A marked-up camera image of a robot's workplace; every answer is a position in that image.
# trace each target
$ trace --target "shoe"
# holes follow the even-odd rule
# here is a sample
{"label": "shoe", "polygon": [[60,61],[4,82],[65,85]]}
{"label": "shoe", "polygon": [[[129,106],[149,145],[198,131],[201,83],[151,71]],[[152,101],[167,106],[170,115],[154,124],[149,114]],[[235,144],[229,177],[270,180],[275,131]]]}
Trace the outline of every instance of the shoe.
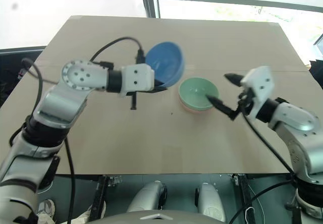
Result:
{"label": "shoe", "polygon": [[50,216],[50,218],[54,217],[55,214],[55,204],[52,200],[46,199],[40,202],[37,210],[37,215],[45,213]]}

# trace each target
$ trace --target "green bowl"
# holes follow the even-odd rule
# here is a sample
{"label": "green bowl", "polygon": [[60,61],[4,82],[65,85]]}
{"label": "green bowl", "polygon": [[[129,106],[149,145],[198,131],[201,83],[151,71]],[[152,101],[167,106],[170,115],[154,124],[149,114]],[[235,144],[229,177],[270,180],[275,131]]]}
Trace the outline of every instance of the green bowl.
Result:
{"label": "green bowl", "polygon": [[213,107],[206,94],[219,97],[218,88],[204,78],[189,78],[184,80],[178,90],[182,103],[192,110],[203,111]]}

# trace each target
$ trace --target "black cable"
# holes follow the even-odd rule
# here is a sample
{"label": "black cable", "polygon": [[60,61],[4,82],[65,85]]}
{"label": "black cable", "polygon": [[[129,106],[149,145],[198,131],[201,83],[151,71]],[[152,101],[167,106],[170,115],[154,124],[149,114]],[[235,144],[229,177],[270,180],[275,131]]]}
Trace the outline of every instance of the black cable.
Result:
{"label": "black cable", "polygon": [[12,136],[9,138],[9,145],[12,147],[14,144],[14,139],[15,137],[18,135],[18,133],[20,133],[21,128],[18,128],[13,134]]}
{"label": "black cable", "polygon": [[21,63],[24,64],[24,62],[29,63],[29,65],[32,66],[36,70],[36,73],[37,73],[37,76],[38,76],[38,93],[37,93],[34,108],[33,108],[32,112],[31,112],[31,114],[33,114],[34,110],[36,109],[36,107],[37,107],[37,105],[38,105],[38,103],[40,102],[40,99],[41,99],[43,79],[42,79],[42,75],[41,75],[41,72],[40,72],[39,68],[35,65],[35,63],[31,59],[23,58],[21,60]]}
{"label": "black cable", "polygon": [[67,158],[69,160],[69,165],[70,165],[70,170],[71,170],[71,198],[70,198],[69,214],[68,214],[68,218],[67,218],[67,224],[71,224],[71,221],[73,218],[73,208],[74,208],[74,200],[75,200],[75,174],[74,174],[74,167],[73,167],[71,151],[70,151],[70,147],[69,147],[69,141],[68,141],[67,137],[65,138],[64,142],[65,142]]}
{"label": "black cable", "polygon": [[[34,110],[36,109],[38,103],[40,102],[40,99],[41,99],[41,94],[42,94],[42,87],[43,87],[43,78],[42,78],[42,75],[41,75],[41,72],[39,70],[39,68],[35,65],[35,63],[29,59],[29,58],[23,58],[21,60],[21,63],[22,65],[24,66],[24,68],[26,68],[26,66],[24,65],[24,63],[28,63],[31,67],[33,67],[35,70],[36,70],[36,73],[37,73],[37,76],[35,75],[35,77],[38,79],[38,92],[37,92],[37,97],[36,97],[36,101],[35,101],[35,104],[34,104],[34,107],[33,107],[33,110],[31,112],[31,115],[33,114]],[[12,147],[13,146],[13,141],[14,141],[14,138],[18,135],[18,133],[21,131],[21,128],[18,128],[13,134],[12,136],[10,137],[9,139],[9,145]]]}
{"label": "black cable", "polygon": [[90,61],[93,61],[95,60],[95,58],[101,53],[103,52],[104,50],[106,50],[108,47],[112,46],[113,44],[116,44],[118,41],[122,41],[122,40],[132,40],[134,42],[137,43],[138,47],[140,50],[142,50],[142,46],[140,44],[140,42],[136,39],[136,38],[133,38],[133,37],[129,37],[129,36],[125,36],[125,37],[120,37],[112,42],[109,42],[107,45],[105,45],[104,47],[102,47],[99,51],[97,51],[90,59]]}
{"label": "black cable", "polygon": [[251,198],[251,200],[246,203],[244,206],[242,206],[236,213],[235,215],[231,218],[229,224],[232,224],[234,222],[234,220],[238,217],[238,215],[243,212],[244,209],[246,209],[249,205],[251,205],[251,203],[257,199],[259,196],[263,195],[264,193],[267,193],[268,191],[274,189],[274,188],[277,188],[279,186],[282,186],[282,185],[287,185],[287,184],[291,184],[293,181],[292,180],[288,180],[288,181],[284,181],[284,182],[280,182],[278,184],[275,184],[275,185],[272,185],[262,191],[260,191],[258,194],[256,194],[254,197]]}
{"label": "black cable", "polygon": [[[32,77],[34,77],[35,79],[39,79],[37,75],[35,75],[33,72],[31,72],[26,65],[23,63],[22,61],[22,66],[24,67],[24,69],[27,71],[28,74],[30,74]],[[49,80],[49,79],[42,79],[43,82],[49,83],[49,84],[58,84],[58,82]]]}
{"label": "black cable", "polygon": [[269,142],[266,141],[266,139],[257,131],[257,129],[253,126],[253,124],[250,122],[250,120],[247,117],[246,110],[244,106],[240,105],[240,110],[242,113],[242,116],[244,120],[247,122],[249,127],[252,129],[252,131],[256,134],[256,136],[266,145],[266,147],[276,156],[276,158],[282,163],[282,165],[288,170],[288,172],[291,173],[292,178],[295,175],[294,171],[289,167],[289,165],[285,162],[285,160],[280,156],[280,154],[270,145]]}

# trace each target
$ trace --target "bowl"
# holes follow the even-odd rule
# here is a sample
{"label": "bowl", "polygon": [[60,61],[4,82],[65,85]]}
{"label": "bowl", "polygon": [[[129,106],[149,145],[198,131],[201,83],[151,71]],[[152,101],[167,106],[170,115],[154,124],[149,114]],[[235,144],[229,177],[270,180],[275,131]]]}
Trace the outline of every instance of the bowl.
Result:
{"label": "bowl", "polygon": [[155,71],[155,79],[163,82],[161,86],[170,87],[182,77],[185,62],[180,48],[172,42],[154,46],[146,55],[146,64]]}
{"label": "bowl", "polygon": [[204,78],[189,78],[184,80],[179,87],[180,101],[189,109],[204,111],[213,105],[208,101],[206,94],[219,97],[218,88]]}

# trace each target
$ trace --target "metal bracket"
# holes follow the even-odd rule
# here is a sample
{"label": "metal bracket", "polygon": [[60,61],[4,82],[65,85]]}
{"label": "metal bracket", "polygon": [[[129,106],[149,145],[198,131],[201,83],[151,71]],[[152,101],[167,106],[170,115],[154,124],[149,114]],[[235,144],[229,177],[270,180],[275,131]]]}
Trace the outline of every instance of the metal bracket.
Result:
{"label": "metal bracket", "polygon": [[[242,203],[242,206],[244,206],[245,204],[251,201],[247,177],[245,175],[240,175],[240,174],[234,174],[234,175],[231,175],[231,177],[235,181],[235,185],[239,187],[241,203]],[[247,212],[247,220],[248,222],[245,222],[246,224],[256,223],[253,211]]]}
{"label": "metal bracket", "polygon": [[89,221],[101,219],[101,213],[104,205],[104,198],[108,187],[114,187],[118,183],[121,183],[121,176],[100,176],[96,191],[94,194],[94,200],[91,208]]}

